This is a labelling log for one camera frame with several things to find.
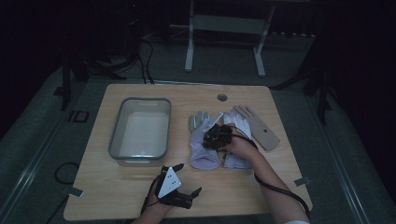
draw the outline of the dark background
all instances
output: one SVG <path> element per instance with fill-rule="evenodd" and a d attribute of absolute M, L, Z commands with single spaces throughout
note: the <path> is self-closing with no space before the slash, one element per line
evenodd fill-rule
<path fill-rule="evenodd" d="M 66 53 L 79 52 L 108 61 L 111 53 L 120 53 L 120 43 L 124 43 L 120 30 L 131 22 L 128 52 L 138 48 L 141 25 L 148 24 L 166 40 L 170 23 L 188 24 L 189 1 L 144 2 L 2 1 L 0 135 L 7 132 L 48 75 L 62 65 Z M 203 1 L 197 9 L 219 14 L 227 8 L 227 13 L 235 16 L 260 17 L 259 7 L 244 2 L 246 7 L 241 9 L 241 1 Z M 338 102 L 348 113 L 393 200 L 395 15 L 396 4 L 386 0 L 277 4 L 270 28 L 286 35 L 317 36 L 306 56 L 307 67 L 330 71 Z"/>

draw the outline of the table leg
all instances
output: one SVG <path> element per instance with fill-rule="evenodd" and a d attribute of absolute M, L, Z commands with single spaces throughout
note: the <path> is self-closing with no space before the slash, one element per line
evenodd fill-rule
<path fill-rule="evenodd" d="M 262 64 L 262 47 L 264 45 L 265 37 L 268 35 L 271 20 L 274 16 L 275 7 L 271 7 L 267 20 L 262 27 L 262 35 L 259 44 L 253 48 L 254 58 L 256 60 L 257 72 L 259 77 L 265 77 L 264 65 Z"/>
<path fill-rule="evenodd" d="M 194 56 L 194 1 L 190 0 L 190 26 L 189 26 L 189 46 L 187 47 L 186 65 L 184 70 L 190 72 L 192 70 L 192 59 Z"/>

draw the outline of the metal frame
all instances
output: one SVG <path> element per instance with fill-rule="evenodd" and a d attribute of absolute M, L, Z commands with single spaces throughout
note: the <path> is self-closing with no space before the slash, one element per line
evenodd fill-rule
<path fill-rule="evenodd" d="M 190 72 L 192 70 L 192 60 L 194 54 L 194 30 L 210 30 L 233 33 L 257 34 L 260 35 L 260 42 L 253 48 L 253 54 L 256 61 L 257 72 L 259 77 L 265 77 L 264 65 L 262 63 L 262 47 L 265 38 L 268 35 L 268 30 L 271 20 L 274 16 L 275 6 L 271 7 L 266 20 L 207 16 L 194 14 L 194 0 L 190 4 L 190 25 L 189 25 L 189 45 L 187 47 L 186 64 L 184 70 Z"/>

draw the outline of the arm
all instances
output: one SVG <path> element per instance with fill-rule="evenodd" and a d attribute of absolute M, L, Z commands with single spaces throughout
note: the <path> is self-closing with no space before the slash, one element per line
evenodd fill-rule
<path fill-rule="evenodd" d="M 154 194 L 154 190 L 157 187 L 157 183 L 154 184 L 153 190 L 150 193 L 148 199 L 148 206 L 146 207 L 143 214 L 134 220 L 134 224 L 158 224 L 160 223 L 165 215 L 171 210 L 171 205 L 166 205 L 163 203 L 157 203 L 158 198 Z"/>
<path fill-rule="evenodd" d="M 235 128 L 233 128 L 233 134 L 241 135 Z M 233 137 L 231 144 L 225 146 L 225 149 L 249 161 L 253 167 L 254 173 L 263 182 L 280 189 L 289 190 L 268 163 L 267 159 L 265 159 L 260 151 L 249 142 L 238 137 Z M 261 191 L 276 223 L 285 223 L 292 220 L 309 222 L 304 209 L 295 199 L 263 186 L 261 186 Z"/>

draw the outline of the forearm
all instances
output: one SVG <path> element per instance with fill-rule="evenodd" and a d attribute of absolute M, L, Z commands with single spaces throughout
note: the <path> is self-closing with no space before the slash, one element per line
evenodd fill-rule
<path fill-rule="evenodd" d="M 268 163 L 267 159 L 265 159 L 259 151 L 257 151 L 257 154 L 252 157 L 250 163 L 255 175 L 262 182 L 290 191 Z M 298 201 L 288 195 L 273 191 L 263 186 L 261 186 L 261 190 L 276 223 L 285 223 L 291 220 L 309 222 L 308 217 L 304 213 L 304 209 Z"/>
<path fill-rule="evenodd" d="M 164 212 L 155 211 L 152 209 L 146 209 L 146 211 L 137 218 L 133 224 L 158 224 L 165 217 Z"/>

